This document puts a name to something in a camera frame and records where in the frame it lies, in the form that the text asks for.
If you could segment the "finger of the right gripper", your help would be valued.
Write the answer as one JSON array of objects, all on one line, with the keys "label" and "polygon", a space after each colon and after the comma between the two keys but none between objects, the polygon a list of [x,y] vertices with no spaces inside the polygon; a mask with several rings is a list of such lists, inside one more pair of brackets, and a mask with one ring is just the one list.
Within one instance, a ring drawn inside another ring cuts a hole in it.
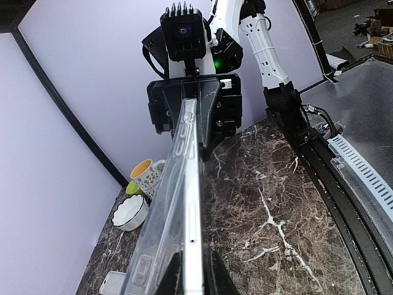
[{"label": "finger of the right gripper", "polygon": [[216,76],[202,77],[197,81],[196,129],[198,151],[202,161],[207,162],[213,150],[223,141],[223,134],[215,130],[214,118],[221,83]]},{"label": "finger of the right gripper", "polygon": [[163,101],[166,108],[167,123],[163,124],[162,132],[173,132],[177,127],[181,104],[184,98],[184,85],[167,85],[162,90]]}]

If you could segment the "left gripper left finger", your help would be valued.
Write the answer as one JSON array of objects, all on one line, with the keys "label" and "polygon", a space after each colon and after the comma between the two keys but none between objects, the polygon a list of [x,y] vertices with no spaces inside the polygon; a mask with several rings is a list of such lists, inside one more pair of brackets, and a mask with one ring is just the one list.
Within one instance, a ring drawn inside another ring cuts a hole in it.
[{"label": "left gripper left finger", "polygon": [[176,252],[171,258],[155,295],[183,295],[182,277],[183,251]]}]

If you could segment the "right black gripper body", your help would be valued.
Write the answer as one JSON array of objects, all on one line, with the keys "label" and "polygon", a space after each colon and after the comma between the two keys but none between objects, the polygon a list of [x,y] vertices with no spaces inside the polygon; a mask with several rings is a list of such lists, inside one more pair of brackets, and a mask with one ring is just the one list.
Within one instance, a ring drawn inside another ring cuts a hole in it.
[{"label": "right black gripper body", "polygon": [[[230,137],[240,128],[242,121],[241,80],[237,74],[220,74],[216,77],[220,80],[221,90],[214,118],[215,130],[222,132],[224,137]],[[201,78],[153,81],[147,86],[150,117],[157,133],[163,133],[163,124],[167,123],[163,88],[167,85],[183,84],[184,98],[196,98],[197,81]]]}]

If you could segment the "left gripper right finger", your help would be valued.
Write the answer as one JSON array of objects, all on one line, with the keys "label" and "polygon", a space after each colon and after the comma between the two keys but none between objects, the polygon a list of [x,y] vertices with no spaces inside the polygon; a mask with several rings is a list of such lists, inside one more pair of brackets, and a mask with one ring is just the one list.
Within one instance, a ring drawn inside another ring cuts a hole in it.
[{"label": "left gripper right finger", "polygon": [[209,295],[239,294],[220,255],[209,245],[204,245],[204,293]]}]

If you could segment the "phone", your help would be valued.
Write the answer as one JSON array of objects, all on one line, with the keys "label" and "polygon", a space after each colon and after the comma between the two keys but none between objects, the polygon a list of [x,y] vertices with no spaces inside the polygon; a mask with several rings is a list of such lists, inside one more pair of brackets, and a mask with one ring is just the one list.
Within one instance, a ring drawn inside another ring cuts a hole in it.
[{"label": "phone", "polygon": [[185,99],[181,123],[186,127],[184,170],[184,250],[182,279],[184,294],[203,294],[203,247],[200,212],[200,158],[197,137],[197,100]]}]

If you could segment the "clear magsafe phone case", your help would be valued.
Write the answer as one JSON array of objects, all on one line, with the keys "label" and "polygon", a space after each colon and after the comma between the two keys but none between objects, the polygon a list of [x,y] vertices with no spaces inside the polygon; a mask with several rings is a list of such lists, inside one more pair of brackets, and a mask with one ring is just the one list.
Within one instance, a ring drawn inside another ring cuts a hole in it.
[{"label": "clear magsafe phone case", "polygon": [[183,236],[184,177],[192,156],[197,100],[184,99],[158,189],[150,204],[121,294],[155,294]]}]

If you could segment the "white phone case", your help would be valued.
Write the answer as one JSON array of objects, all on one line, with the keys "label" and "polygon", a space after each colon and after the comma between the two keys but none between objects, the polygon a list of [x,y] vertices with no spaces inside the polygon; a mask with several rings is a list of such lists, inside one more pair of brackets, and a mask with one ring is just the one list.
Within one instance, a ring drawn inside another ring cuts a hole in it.
[{"label": "white phone case", "polygon": [[108,272],[99,287],[99,293],[102,295],[120,295],[125,277],[125,272],[113,270]]}]

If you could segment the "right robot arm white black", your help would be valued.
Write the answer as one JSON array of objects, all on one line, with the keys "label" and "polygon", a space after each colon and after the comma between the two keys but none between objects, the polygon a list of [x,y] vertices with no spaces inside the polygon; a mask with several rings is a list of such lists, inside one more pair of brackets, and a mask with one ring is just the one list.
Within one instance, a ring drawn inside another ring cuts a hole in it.
[{"label": "right robot arm white black", "polygon": [[159,80],[147,87],[150,118],[157,133],[174,132],[181,104],[196,100],[200,156],[208,160],[216,146],[241,126],[239,34],[249,41],[263,83],[263,94],[292,142],[309,139],[302,101],[271,40],[263,1],[214,1],[209,18],[186,2],[167,7],[160,26],[142,41],[144,58]]}]

